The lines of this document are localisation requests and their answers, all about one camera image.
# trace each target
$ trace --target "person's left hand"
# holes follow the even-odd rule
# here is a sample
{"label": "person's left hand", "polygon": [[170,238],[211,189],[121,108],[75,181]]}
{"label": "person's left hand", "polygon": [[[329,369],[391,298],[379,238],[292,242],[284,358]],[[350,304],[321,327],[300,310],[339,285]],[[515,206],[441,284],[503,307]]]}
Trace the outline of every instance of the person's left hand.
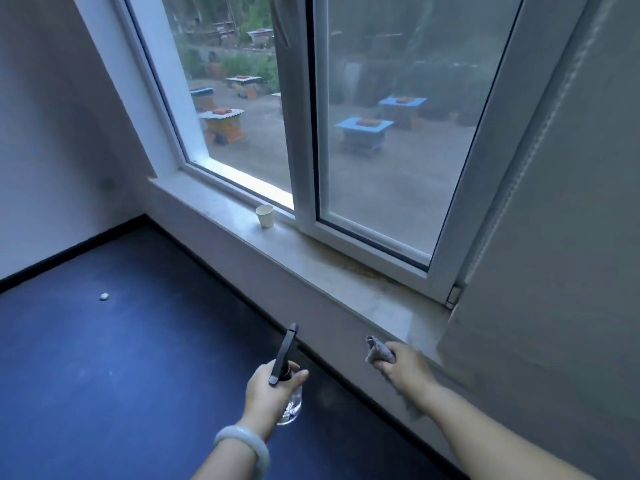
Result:
{"label": "person's left hand", "polygon": [[244,414],[237,423],[238,426],[250,429],[265,442],[269,440],[278,419],[284,414],[293,391],[309,377],[309,371],[301,371],[297,363],[289,361],[291,369],[297,372],[288,381],[278,382],[276,387],[272,387],[269,385],[269,377],[274,362],[275,359],[262,364],[249,379],[246,385]]}

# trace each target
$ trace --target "window hinge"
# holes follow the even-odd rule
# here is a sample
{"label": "window hinge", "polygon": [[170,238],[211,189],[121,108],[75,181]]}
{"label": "window hinge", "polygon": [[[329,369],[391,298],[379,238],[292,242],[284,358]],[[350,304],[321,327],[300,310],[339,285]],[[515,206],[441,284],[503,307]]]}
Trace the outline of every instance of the window hinge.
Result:
{"label": "window hinge", "polygon": [[460,300],[460,295],[462,295],[462,288],[460,286],[453,285],[453,288],[451,288],[449,296],[447,297],[447,301],[444,305],[448,309],[453,310],[453,307],[456,306],[458,300]]}

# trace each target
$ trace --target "person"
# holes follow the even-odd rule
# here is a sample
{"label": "person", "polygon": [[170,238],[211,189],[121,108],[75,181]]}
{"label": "person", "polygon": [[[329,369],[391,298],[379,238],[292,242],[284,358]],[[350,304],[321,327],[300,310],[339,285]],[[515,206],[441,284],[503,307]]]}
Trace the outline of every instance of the person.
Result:
{"label": "person", "polygon": [[[399,342],[386,346],[396,355],[396,363],[376,361],[374,367],[436,423],[472,480],[593,480],[438,384],[419,350]],[[308,371],[290,364],[297,372],[289,381],[269,386],[272,361],[258,367],[247,384],[244,414],[237,425],[250,429],[265,442],[291,393],[308,378]],[[192,480],[249,480],[256,462],[256,453],[246,444],[222,440]]]}

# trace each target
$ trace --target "window handle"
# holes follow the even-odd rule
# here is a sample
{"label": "window handle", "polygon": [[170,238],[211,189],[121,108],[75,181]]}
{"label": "window handle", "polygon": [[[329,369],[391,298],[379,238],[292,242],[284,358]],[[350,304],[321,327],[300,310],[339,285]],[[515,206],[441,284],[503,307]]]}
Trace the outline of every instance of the window handle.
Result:
{"label": "window handle", "polygon": [[284,48],[289,48],[289,40],[287,39],[287,34],[282,27],[282,22],[280,21],[280,14],[278,12],[278,3],[279,0],[269,0],[269,4],[271,5],[271,21],[273,23],[273,31],[276,33],[276,37],[278,37]]}

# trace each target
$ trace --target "spray bottle nozzle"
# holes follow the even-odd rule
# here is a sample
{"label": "spray bottle nozzle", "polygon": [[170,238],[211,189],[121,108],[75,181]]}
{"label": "spray bottle nozzle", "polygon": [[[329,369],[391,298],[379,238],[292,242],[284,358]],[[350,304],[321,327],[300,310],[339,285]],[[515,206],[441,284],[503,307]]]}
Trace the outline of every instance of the spray bottle nozzle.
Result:
{"label": "spray bottle nozzle", "polygon": [[287,358],[287,355],[289,354],[289,349],[291,348],[293,339],[296,338],[297,332],[298,325],[295,323],[292,323],[287,329],[287,334],[284,336],[284,340],[282,341],[282,345],[278,351],[276,362],[273,364],[271,377],[269,377],[269,384],[273,387],[278,384],[278,381],[288,381],[293,376],[293,371],[289,366],[289,359]]}

